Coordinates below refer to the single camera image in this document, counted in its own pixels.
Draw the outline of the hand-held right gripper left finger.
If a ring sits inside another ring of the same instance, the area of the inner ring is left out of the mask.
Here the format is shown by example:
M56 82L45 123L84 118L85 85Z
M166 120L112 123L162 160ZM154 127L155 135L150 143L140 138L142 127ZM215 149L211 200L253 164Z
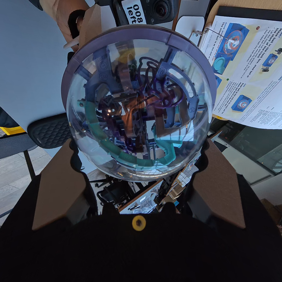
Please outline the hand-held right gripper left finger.
M98 215L97 200L74 140L68 139L41 172L33 231L64 230Z

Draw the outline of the black office chair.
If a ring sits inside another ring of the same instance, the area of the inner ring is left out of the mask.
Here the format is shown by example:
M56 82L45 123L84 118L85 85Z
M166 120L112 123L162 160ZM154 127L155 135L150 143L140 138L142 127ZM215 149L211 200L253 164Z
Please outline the black office chair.
M134 198L134 191L127 181L114 181L96 193L101 205L112 203L115 207L124 206Z

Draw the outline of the clear plastic maze ball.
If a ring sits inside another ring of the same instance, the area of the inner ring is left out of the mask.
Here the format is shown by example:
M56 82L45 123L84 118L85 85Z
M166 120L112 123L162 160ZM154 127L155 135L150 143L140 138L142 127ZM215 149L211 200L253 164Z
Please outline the clear plastic maze ball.
M79 150L103 173L133 182L174 174L198 157L216 92L193 42L148 25L91 39L70 58L61 86Z

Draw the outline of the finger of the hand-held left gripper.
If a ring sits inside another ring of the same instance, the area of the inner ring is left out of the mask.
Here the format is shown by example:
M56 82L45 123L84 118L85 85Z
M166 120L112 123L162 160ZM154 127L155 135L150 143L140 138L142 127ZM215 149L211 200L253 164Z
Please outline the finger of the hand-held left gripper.
M95 4L85 12L79 32L79 48L82 48L101 33L101 7Z
M187 39L200 39L201 35L196 31L202 32L205 19L202 16L182 16L179 18L175 31Z

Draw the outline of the yellow bin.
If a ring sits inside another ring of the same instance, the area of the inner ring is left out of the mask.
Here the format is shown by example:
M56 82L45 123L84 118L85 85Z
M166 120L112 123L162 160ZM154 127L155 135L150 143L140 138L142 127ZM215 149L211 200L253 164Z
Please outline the yellow bin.
M12 128L0 127L0 129L3 132L5 132L6 135L16 135L20 133L26 133L26 131L20 126L12 127Z

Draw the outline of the black padded chair seat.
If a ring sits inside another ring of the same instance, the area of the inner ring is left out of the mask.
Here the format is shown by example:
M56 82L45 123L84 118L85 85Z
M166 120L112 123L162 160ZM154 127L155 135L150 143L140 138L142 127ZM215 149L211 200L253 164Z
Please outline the black padded chair seat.
M32 122L27 127L27 134L37 146L43 149L60 147L72 138L66 113Z

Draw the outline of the grey chair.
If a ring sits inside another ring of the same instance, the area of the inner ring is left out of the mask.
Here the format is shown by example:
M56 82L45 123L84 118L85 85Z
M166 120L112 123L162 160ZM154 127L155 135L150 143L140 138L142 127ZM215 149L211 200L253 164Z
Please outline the grey chair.
M0 159L12 155L23 153L29 170L30 178L35 178L35 171L30 159L29 151L37 148L37 145L27 133L18 133L15 135L6 135L0 138Z

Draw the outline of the person's left hand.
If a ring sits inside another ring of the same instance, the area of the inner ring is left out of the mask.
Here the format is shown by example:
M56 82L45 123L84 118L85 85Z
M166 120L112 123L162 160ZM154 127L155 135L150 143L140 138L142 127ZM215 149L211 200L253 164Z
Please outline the person's left hand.
M39 3L43 11L56 21L67 43L72 41L67 24L69 15L75 10L89 9L89 5L84 0L40 0Z

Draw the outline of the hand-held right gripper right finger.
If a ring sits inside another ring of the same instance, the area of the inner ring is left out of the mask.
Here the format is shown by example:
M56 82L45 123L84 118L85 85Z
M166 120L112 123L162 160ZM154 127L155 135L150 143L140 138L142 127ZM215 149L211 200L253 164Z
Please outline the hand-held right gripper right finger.
M208 224L214 218L245 229L237 173L211 139L202 147L189 182L187 204L193 216Z

